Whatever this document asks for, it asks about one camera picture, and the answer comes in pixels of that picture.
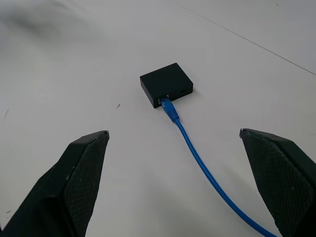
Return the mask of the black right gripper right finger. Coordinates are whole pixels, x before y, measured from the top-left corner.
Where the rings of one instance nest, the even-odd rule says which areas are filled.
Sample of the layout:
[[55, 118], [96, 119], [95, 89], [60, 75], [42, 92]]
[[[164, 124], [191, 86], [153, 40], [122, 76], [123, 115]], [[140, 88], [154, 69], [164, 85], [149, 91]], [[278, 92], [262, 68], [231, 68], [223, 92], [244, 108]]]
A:
[[239, 133], [257, 189], [283, 237], [316, 235], [316, 164], [291, 140]]

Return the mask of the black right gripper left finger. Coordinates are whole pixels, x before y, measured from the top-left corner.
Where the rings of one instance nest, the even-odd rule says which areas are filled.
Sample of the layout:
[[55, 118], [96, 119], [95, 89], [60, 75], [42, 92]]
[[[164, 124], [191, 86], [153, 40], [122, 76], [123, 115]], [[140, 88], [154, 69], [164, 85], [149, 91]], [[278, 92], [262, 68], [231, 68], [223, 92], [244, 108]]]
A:
[[93, 214], [109, 132], [85, 135], [35, 183], [2, 237], [83, 237]]

